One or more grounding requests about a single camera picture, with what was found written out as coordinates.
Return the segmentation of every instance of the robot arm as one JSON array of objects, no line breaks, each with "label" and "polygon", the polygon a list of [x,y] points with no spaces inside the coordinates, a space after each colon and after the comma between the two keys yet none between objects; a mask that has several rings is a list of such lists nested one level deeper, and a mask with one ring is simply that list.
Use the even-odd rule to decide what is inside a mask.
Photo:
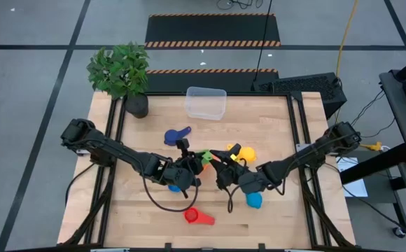
[{"label": "robot arm", "polygon": [[200,180],[194,177],[203,170],[202,157],[187,151],[189,143],[185,139],[177,143],[182,155],[173,162],[170,157],[128,148],[103,135],[89,120],[73,119],[61,138],[62,145],[74,152],[79,149],[89,151],[91,161],[95,164],[110,166],[115,158],[119,158],[131,164],[135,171],[154,183],[178,186],[183,192],[190,186],[200,185]]},{"label": "robot arm", "polygon": [[240,185],[244,193],[262,192],[266,188],[272,190],[281,185],[293,169],[301,165],[312,169],[319,168],[324,164],[327,154],[347,154],[357,148],[360,141],[360,133],[348,122],[341,122],[327,129],[315,143],[292,156],[256,167],[258,172],[251,172],[248,167],[234,161],[241,148],[239,144],[229,151],[211,150],[211,153],[220,159],[212,160],[211,163],[216,168],[217,185],[220,189],[234,183]]}]

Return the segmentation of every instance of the white paper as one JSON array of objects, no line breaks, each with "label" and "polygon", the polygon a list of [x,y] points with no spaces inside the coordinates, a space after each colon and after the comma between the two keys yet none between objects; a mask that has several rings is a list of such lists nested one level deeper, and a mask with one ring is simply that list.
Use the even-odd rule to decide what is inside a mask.
[{"label": "white paper", "polygon": [[[343,157],[340,161],[339,159],[340,158],[337,157],[337,166],[341,172],[353,167],[358,163],[356,157]],[[366,191],[365,182],[363,182],[363,179],[351,182],[344,185],[344,187],[357,197],[368,197],[368,192]],[[343,190],[343,193],[345,197],[353,197],[345,190]]]}]

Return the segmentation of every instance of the clear plastic container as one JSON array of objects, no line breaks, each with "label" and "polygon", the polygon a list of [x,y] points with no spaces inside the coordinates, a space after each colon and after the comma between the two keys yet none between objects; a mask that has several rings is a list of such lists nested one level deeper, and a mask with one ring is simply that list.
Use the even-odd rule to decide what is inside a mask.
[{"label": "clear plastic container", "polygon": [[191,118],[221,120],[225,114],[226,91],[189,87],[186,92],[185,108]]}]

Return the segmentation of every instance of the orange and black striped mat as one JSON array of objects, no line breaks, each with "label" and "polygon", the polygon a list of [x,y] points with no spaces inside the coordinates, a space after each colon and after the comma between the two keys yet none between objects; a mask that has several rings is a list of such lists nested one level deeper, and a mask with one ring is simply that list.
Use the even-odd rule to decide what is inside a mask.
[{"label": "orange and black striped mat", "polygon": [[[218,88],[228,93],[250,92],[256,69],[168,69],[147,70],[148,94],[181,92],[193,87]],[[278,78],[276,69],[259,69],[257,83]]]},{"label": "orange and black striped mat", "polygon": [[[267,31],[264,26],[268,18]],[[281,45],[275,14],[157,14],[148,19],[147,50],[266,49]]]}]

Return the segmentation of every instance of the wooden tabletop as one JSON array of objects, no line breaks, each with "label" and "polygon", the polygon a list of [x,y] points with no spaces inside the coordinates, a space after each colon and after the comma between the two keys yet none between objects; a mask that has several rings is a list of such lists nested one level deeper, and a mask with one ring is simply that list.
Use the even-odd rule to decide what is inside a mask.
[{"label": "wooden tabletop", "polygon": [[[319,93],[303,93],[303,99],[311,139],[314,141],[323,135],[328,124]],[[180,151],[164,145],[164,133],[169,129],[181,130],[191,126],[192,132],[187,136],[191,151],[225,150],[228,144],[235,143],[250,146],[257,153],[257,160],[248,163],[252,171],[264,162],[282,160],[295,152],[285,97],[227,97],[226,112],[220,121],[189,118],[184,101],[185,97],[149,97],[150,113],[146,118],[136,119],[126,114],[122,142],[136,151],[158,153],[175,159],[180,156]],[[96,92],[88,115],[88,119],[103,132],[110,103],[105,94]],[[295,114],[302,139],[296,103]],[[115,135],[117,115],[118,112],[112,137]],[[333,158],[329,157],[328,162],[336,166]],[[89,163],[89,157],[79,157],[75,175]],[[96,173],[97,168],[90,170],[72,186],[58,242],[67,240],[88,214]],[[318,177],[325,212],[338,230],[355,243],[339,174],[323,166],[318,171]],[[157,208],[147,197],[141,177],[129,164],[119,161],[104,245],[162,248],[166,242],[171,242],[174,248],[255,249],[258,243],[265,243],[268,249],[310,247],[297,170],[287,178],[284,196],[268,190],[262,194],[260,209],[249,207],[245,194],[238,190],[233,197],[232,213],[227,211],[226,192],[216,187],[214,169],[205,169],[199,178],[202,186],[199,187],[195,207],[213,216],[216,219],[214,226],[189,225],[182,213]],[[188,206],[194,195],[194,189],[190,189],[190,199],[184,199],[181,193],[172,193],[167,187],[151,182],[148,182],[148,189],[162,206],[175,209]],[[96,217],[95,226],[98,227],[99,223],[100,215]],[[96,241],[97,232],[94,231],[93,235],[93,241]],[[317,236],[321,244],[319,230]]]}]

